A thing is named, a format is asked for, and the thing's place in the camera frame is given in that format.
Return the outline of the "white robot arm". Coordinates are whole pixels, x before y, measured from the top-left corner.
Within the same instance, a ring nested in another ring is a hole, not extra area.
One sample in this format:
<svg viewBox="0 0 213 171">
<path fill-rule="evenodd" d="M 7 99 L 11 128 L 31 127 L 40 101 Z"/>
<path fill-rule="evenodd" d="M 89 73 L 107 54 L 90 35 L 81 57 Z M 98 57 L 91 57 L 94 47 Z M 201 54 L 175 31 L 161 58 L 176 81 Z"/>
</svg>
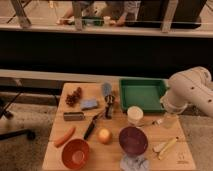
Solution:
<svg viewBox="0 0 213 171">
<path fill-rule="evenodd" d="M 189 104 L 213 118 L 211 81 L 210 71 L 200 66 L 173 74 L 168 79 L 168 90 L 160 99 L 165 109 L 162 125 L 171 128 Z"/>
</svg>

